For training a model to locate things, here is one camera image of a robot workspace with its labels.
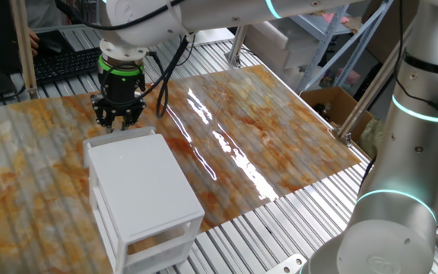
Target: cardboard box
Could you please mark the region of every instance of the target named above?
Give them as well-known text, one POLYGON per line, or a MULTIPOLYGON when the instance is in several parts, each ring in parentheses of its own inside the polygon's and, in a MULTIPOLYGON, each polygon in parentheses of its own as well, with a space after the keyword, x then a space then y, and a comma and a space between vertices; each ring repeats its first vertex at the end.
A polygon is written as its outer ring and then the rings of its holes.
MULTIPOLYGON (((329 121, 338 125, 342 125, 351 114, 351 111, 357 105, 357 102, 348 92, 340 87, 324 88, 316 91, 304 91, 300 94, 300 97, 306 101, 309 106, 314 107, 317 104, 331 103, 332 108, 327 113, 331 117, 329 121)), ((354 127, 351 137, 353 141, 357 142, 363 134, 366 125, 371 121, 373 115, 366 112, 361 117, 359 123, 354 127)))

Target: marble-pattern mat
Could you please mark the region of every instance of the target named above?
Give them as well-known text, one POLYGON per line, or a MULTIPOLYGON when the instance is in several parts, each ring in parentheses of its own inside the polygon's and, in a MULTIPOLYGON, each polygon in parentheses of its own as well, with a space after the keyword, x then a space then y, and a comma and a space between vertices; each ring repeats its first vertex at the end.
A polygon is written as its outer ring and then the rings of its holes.
MULTIPOLYGON (((359 163, 262 65, 169 86, 168 114, 154 117, 154 92, 138 126, 167 140, 203 231, 359 163)), ((0 107, 1 272, 111 272, 82 164, 102 134, 88 94, 0 107)))

